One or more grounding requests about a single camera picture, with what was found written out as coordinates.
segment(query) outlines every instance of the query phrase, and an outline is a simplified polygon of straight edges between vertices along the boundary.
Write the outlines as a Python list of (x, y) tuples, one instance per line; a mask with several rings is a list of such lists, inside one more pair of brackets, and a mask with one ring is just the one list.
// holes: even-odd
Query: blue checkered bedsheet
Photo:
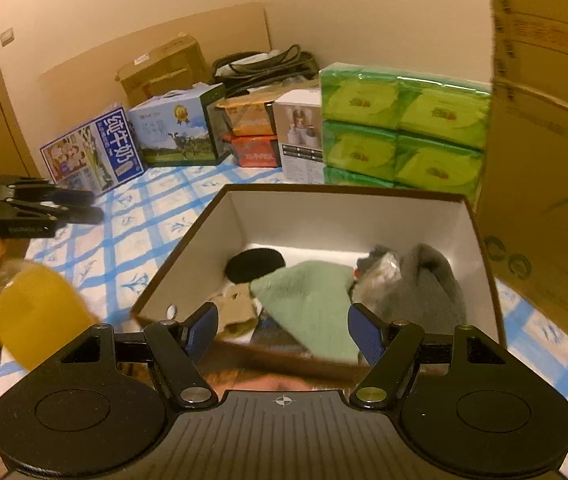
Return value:
[[(283, 182), (281, 170), (219, 166), (156, 168), (107, 193), (99, 226), (72, 225), (34, 240), (27, 258), (64, 274), (101, 319), (130, 327), (129, 309), (164, 259), (217, 191), (230, 183)], [(507, 286), (498, 283), (509, 351), (568, 399), (568, 336)], [(24, 376), (3, 351), (0, 395)], [(562, 466), (568, 476), (568, 456)]]

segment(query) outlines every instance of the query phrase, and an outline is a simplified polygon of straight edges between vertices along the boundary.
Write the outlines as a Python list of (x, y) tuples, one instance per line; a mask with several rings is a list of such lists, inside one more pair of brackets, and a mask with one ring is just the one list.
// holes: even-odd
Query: red box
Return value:
[(237, 164), (243, 168), (279, 168), (277, 136), (237, 137), (228, 132), (222, 137), (228, 142)]

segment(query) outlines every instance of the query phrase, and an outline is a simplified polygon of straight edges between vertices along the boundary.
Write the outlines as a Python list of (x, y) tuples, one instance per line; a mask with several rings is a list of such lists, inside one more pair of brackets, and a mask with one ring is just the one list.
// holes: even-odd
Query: blue milk box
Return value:
[(97, 195), (145, 171), (122, 107), (82, 124), (40, 151), (57, 184)]
[(129, 112), (135, 137), (148, 166), (212, 166), (229, 153), (222, 142), (226, 126), (215, 108), (224, 85), (196, 83), (152, 97)]

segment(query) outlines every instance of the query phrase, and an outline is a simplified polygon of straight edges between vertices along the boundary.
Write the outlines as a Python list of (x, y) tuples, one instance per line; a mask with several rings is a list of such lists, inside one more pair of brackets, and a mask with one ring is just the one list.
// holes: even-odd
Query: light switch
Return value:
[(15, 39), (15, 33), (12, 30), (12, 27), (8, 30), (4, 30), (0, 35), (1, 46), (6, 46), (9, 43), (12, 43)]

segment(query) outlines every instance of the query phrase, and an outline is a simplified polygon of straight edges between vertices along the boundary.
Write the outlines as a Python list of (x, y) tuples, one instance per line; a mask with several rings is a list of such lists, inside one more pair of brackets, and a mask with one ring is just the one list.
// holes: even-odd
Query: black bag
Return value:
[(224, 65), (228, 65), (233, 71), (232, 75), (215, 76), (214, 78), (216, 83), (224, 84), (226, 97), (245, 95), (248, 93), (248, 88), (266, 86), (292, 77), (302, 76), (306, 79), (314, 79), (319, 73), (319, 65), (313, 54), (302, 50), (298, 44), (270, 59), (248, 64), (233, 64), (234, 61), (255, 54), (261, 53), (237, 52), (213, 63), (213, 73), (217, 73), (219, 67)]

